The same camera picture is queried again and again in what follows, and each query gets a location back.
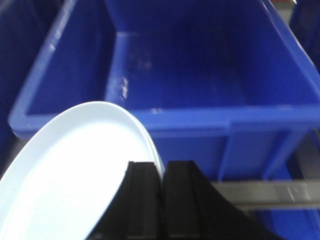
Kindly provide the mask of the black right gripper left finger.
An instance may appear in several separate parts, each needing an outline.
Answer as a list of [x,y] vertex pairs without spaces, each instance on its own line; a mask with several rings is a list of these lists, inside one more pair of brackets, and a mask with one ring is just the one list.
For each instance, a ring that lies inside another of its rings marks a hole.
[[161,186],[153,162],[132,162],[88,240],[158,240]]

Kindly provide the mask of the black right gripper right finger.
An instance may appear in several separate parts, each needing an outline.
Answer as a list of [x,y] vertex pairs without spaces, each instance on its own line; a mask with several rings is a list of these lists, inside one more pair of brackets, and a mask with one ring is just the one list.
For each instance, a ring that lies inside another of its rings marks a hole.
[[167,240],[279,240],[226,200],[194,161],[170,161],[163,175]]

